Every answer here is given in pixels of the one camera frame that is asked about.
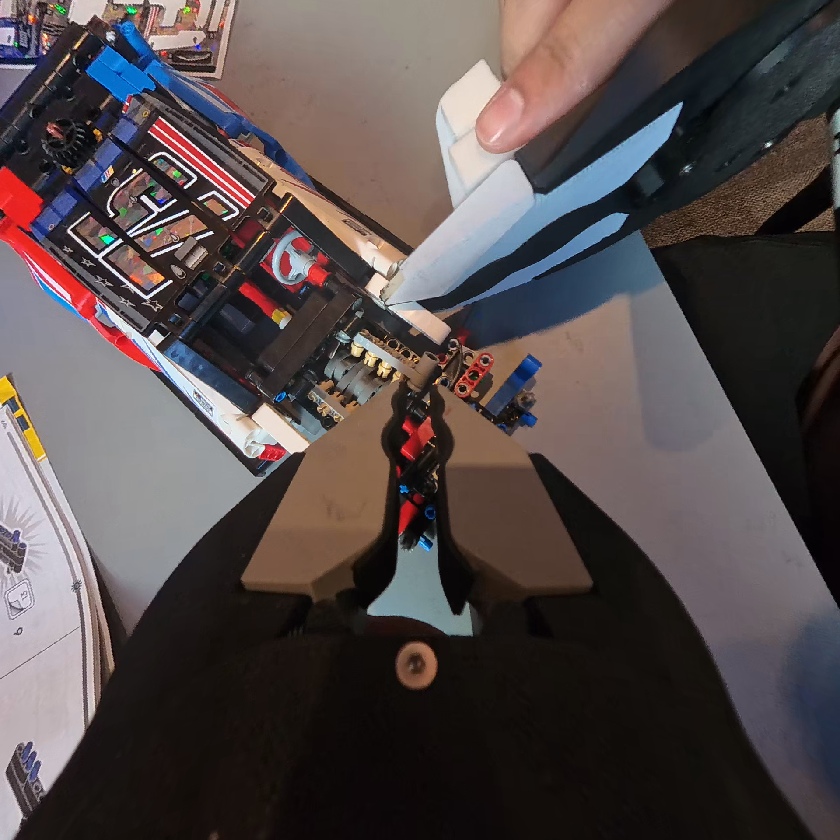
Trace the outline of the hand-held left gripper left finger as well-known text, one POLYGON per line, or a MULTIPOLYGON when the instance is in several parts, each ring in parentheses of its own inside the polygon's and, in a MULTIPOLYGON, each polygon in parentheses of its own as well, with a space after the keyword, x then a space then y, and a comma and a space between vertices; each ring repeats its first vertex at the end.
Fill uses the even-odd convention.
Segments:
POLYGON ((396 467, 388 435, 398 394, 376 394, 305 452, 241 582, 249 591, 348 592, 369 606, 396 570, 396 467))

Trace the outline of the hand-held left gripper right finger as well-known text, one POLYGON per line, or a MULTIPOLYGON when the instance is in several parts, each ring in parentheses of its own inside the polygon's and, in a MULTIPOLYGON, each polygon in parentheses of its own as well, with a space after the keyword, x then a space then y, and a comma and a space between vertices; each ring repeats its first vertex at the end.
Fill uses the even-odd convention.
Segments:
POLYGON ((432 387, 438 571, 454 613, 581 595, 593 580, 529 453, 452 392, 432 387))

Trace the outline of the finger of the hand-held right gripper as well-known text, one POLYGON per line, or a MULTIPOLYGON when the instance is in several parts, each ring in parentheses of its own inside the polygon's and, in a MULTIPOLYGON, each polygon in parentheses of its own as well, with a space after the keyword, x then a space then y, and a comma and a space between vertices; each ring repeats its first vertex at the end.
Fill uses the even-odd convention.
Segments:
POLYGON ((568 213, 541 224, 500 217, 468 224, 456 214, 420 246, 420 302, 456 308, 528 284, 632 232, 629 213, 568 213))
POLYGON ((554 219, 612 193, 667 141, 682 108, 676 104, 545 194, 533 191, 514 159, 500 163, 406 258, 397 285, 387 288, 387 305, 442 297, 554 219))

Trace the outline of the building instruction booklet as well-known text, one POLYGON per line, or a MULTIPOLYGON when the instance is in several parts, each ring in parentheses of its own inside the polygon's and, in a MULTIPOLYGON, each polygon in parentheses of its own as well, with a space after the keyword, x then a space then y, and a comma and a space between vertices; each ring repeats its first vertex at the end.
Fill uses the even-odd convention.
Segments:
POLYGON ((9 375, 1 380, 1 837, 88 729, 114 659, 88 543, 9 375))

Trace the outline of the toy brick race car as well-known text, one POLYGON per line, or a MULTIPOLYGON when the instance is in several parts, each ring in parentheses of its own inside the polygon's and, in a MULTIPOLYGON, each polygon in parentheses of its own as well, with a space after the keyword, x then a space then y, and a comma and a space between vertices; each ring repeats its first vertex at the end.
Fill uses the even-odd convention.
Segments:
POLYGON ((423 308, 382 299, 412 249, 318 182, 207 81, 159 57, 132 3, 2 2, 2 240, 33 279, 159 375, 261 476, 385 386, 406 548, 433 545, 438 453, 425 390, 506 435, 533 427, 527 356, 494 358, 423 308))

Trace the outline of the grey desk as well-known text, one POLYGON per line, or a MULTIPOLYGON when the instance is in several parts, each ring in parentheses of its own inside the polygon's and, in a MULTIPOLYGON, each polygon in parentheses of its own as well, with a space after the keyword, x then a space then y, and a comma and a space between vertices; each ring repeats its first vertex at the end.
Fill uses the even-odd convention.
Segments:
POLYGON ((590 592, 454 613, 437 502, 432 547, 406 548, 397 475, 372 604, 247 590, 308 447, 189 539, 18 837, 838 838, 838 606, 624 240, 479 301, 508 329, 604 268, 656 279, 618 288, 619 332, 603 296, 571 320, 581 347, 534 376, 563 400, 512 438, 590 592))

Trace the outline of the person's right hand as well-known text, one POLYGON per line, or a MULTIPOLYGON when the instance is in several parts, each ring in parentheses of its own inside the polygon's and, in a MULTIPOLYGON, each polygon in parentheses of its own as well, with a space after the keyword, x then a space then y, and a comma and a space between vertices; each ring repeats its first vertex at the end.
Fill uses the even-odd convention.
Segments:
POLYGON ((476 121, 493 154, 521 148, 609 78, 670 1, 502 1, 505 78, 476 121))

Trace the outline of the holographic sticker sheet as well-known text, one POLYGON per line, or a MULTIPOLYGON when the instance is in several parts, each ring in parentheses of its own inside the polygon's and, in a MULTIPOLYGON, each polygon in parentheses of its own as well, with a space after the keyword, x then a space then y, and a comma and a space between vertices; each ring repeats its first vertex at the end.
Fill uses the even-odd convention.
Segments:
POLYGON ((2 1, 1 62, 33 66, 71 23, 130 21, 153 52, 174 68, 219 78, 236 1, 2 1))

